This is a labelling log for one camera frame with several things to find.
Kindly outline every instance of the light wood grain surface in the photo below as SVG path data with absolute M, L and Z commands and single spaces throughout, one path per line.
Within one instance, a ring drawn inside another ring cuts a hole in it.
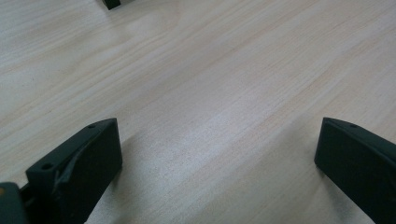
M 396 142 L 394 0 L 0 1 L 0 181 L 117 118 L 88 223 L 372 223 L 315 164 L 323 117 Z

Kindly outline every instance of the table surface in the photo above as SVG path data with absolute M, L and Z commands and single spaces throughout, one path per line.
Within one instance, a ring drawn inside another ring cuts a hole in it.
M 396 142 L 394 0 L 0 2 L 0 181 L 117 118 L 87 223 L 372 223 L 313 162 L 323 117 Z

